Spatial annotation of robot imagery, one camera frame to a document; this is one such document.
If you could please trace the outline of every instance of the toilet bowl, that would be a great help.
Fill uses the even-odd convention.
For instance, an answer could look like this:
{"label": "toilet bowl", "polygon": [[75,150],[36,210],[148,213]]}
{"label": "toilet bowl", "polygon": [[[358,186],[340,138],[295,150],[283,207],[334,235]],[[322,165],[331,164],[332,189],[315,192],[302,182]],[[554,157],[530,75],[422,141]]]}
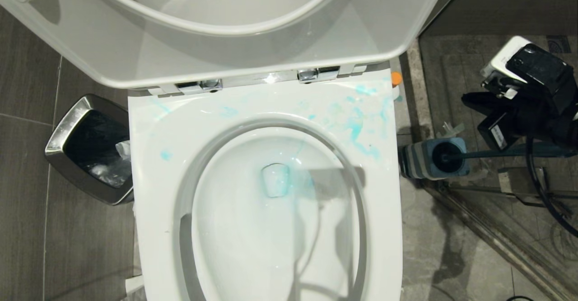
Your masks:
{"label": "toilet bowl", "polygon": [[398,300],[390,70],[129,97],[151,300]]}

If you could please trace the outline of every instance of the chrome hinge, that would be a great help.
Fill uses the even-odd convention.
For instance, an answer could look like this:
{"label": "chrome hinge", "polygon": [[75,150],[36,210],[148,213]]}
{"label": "chrome hinge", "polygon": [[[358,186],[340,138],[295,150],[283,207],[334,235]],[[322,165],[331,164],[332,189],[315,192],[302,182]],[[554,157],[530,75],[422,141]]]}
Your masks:
{"label": "chrome hinge", "polygon": [[297,70],[297,79],[300,83],[333,80],[337,79],[337,75],[339,75],[339,66]]}
{"label": "chrome hinge", "polygon": [[204,81],[194,81],[188,83],[179,83],[177,88],[185,95],[194,95],[196,93],[214,93],[223,89],[221,79],[210,79]]}

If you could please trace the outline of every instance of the toilet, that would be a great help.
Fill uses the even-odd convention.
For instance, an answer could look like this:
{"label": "toilet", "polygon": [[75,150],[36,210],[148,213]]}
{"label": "toilet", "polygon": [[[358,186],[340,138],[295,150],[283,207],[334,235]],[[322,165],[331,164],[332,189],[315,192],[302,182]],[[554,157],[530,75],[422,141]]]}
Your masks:
{"label": "toilet", "polygon": [[147,299],[399,300],[388,59],[437,0],[0,0],[129,89]]}

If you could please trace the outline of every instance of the black cable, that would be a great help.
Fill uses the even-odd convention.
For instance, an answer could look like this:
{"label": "black cable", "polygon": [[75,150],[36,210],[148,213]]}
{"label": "black cable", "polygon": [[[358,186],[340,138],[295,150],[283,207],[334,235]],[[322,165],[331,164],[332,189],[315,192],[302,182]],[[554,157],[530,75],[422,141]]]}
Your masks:
{"label": "black cable", "polygon": [[566,229],[571,235],[574,237],[578,237],[578,230],[576,230],[552,205],[550,201],[550,197],[548,196],[548,192],[541,186],[540,180],[538,179],[538,175],[536,174],[536,167],[534,166],[534,155],[533,155],[533,146],[534,146],[534,138],[532,136],[526,137],[526,166],[528,167],[528,171],[530,173],[530,178],[532,178],[532,183],[538,192],[542,202],[544,203],[545,208],[549,211],[549,213],[560,223],[560,225]]}
{"label": "black cable", "polygon": [[529,297],[522,296],[522,295],[515,295],[515,296],[511,297],[510,299],[507,299],[506,301],[514,301],[514,300],[534,301],[533,299],[530,299]]}

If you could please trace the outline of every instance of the trash can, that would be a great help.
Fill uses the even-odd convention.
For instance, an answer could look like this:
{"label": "trash can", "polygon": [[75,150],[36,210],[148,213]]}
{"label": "trash can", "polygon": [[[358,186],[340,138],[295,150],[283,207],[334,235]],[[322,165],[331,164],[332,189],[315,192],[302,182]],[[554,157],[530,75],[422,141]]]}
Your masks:
{"label": "trash can", "polygon": [[80,190],[117,205],[133,200],[128,140],[128,111],[102,97],[85,95],[56,126],[45,157]]}

